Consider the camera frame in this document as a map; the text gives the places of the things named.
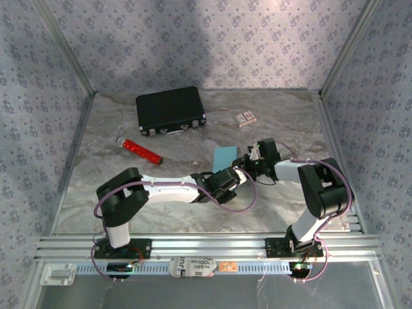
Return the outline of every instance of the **white bracket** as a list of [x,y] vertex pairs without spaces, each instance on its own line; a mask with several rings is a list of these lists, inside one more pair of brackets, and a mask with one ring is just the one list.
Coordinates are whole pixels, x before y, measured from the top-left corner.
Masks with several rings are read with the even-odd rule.
[[47,263],[40,278],[41,285],[72,285],[76,276],[76,264]]

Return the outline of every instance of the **metal frame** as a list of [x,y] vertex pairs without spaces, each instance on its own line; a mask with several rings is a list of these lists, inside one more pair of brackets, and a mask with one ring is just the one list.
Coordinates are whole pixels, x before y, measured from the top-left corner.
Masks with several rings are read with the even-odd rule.
[[74,75],[80,82],[83,90],[89,95],[92,96],[96,93],[89,81],[86,72],[83,70],[80,62],[77,60],[77,57],[70,46],[70,43],[67,41],[66,36],[63,33],[62,28],[59,25],[59,22],[56,20],[52,10],[48,6],[45,0],[32,0],[34,7],[38,11],[41,19],[45,23],[47,29],[49,29],[51,36],[55,40],[57,46],[60,49],[63,57],[66,59],[69,67],[73,71]]
[[[347,176],[348,181],[352,183],[346,160],[342,153],[340,145],[336,141],[336,133],[330,122],[330,115],[323,101],[318,97],[315,99],[316,112],[319,115],[321,129],[324,134],[326,144],[330,150],[331,156],[334,156],[342,171]],[[80,141],[86,128],[89,112],[92,102],[85,115],[84,123],[81,127]],[[79,151],[80,142],[75,150],[75,155]],[[74,160],[70,165],[70,174],[73,171]],[[68,177],[64,188],[67,189],[70,177]],[[41,285],[39,280],[45,263],[80,263],[81,265],[89,264],[90,248],[93,244],[91,234],[81,235],[56,235],[55,228],[59,219],[60,209],[64,200],[66,190],[61,197],[59,209],[53,222],[53,228],[50,236],[40,239],[37,252],[35,254],[35,263],[32,267],[31,276],[29,277],[29,289],[24,302],[24,309],[35,308],[41,294]],[[383,253],[380,247],[379,239],[376,235],[364,234],[366,225],[359,209],[358,203],[355,203],[353,209],[348,213],[348,222],[350,232],[322,232],[323,238],[328,246],[331,257],[328,261],[335,263],[368,261],[371,271],[374,274],[375,284],[379,293],[380,300],[384,308],[397,308],[394,303],[392,291],[388,289],[387,282],[384,279],[384,271],[381,267]],[[257,263],[276,262],[276,261],[298,261],[297,258],[279,259],[266,258],[265,238],[283,237],[280,233],[190,233],[190,234],[133,234],[132,238],[151,238],[153,240],[151,259],[145,261],[146,265],[154,265],[159,262],[169,261],[176,256],[209,256],[217,261],[244,261]]]
[[[283,237],[280,233],[189,233],[189,234],[139,234],[132,238],[150,238],[152,242],[151,259],[145,265],[159,265],[178,256],[209,256],[216,261],[238,261],[249,263],[289,262],[297,258],[266,258],[265,238]],[[91,265],[90,248],[93,235],[64,235],[40,239],[35,255],[35,265],[24,309],[35,308],[39,301],[41,285],[39,279],[44,264],[76,263]],[[383,257],[379,239],[376,235],[360,232],[322,232],[321,238],[328,246],[329,262],[344,263],[368,261],[374,275],[375,284],[384,308],[394,307],[390,292],[384,280],[379,259]]]
[[54,216],[53,223],[51,225],[51,229],[50,229],[50,233],[49,233],[50,236],[54,235],[54,232],[55,232],[56,227],[57,227],[57,223],[59,222],[60,210],[62,209],[64,197],[66,196],[67,188],[69,187],[71,174],[73,173],[73,169],[75,167],[77,153],[79,152],[81,141],[83,139],[83,134],[84,134],[84,131],[86,130],[86,125],[87,125],[88,120],[89,120],[89,115],[90,115],[91,107],[93,106],[94,99],[95,99],[95,95],[91,95],[91,96],[88,96],[86,98],[86,101],[85,101],[87,109],[86,109],[86,113],[84,115],[84,121],[83,121],[83,123],[80,127],[79,142],[76,145],[76,149],[75,149],[75,152],[73,154],[73,158],[71,158],[71,161],[70,161],[69,173],[68,173],[67,178],[64,180],[64,183],[63,183],[62,195],[60,197],[59,204],[57,205],[57,210],[56,210],[56,213],[55,213],[55,216]]

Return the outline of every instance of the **blue card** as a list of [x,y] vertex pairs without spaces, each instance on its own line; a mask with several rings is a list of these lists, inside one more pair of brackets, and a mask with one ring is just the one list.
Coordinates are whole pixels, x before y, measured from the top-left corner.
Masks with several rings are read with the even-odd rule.
[[237,158],[238,148],[236,146],[216,148],[213,157],[213,172],[216,173],[232,166],[232,162]]

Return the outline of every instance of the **orange label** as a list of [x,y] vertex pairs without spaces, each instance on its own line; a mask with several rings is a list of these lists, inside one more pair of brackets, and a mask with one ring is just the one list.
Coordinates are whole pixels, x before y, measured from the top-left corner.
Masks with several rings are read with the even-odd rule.
[[220,262],[219,271],[220,272],[237,272],[238,262]]

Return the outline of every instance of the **glass panel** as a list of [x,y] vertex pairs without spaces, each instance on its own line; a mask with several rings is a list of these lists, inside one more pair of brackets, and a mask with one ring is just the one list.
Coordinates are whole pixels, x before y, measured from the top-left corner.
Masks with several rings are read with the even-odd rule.
[[140,281],[112,283],[77,276],[72,286],[42,290],[38,309],[109,308],[382,308],[368,262],[330,263],[309,283],[288,276],[214,276],[175,279],[139,276]]

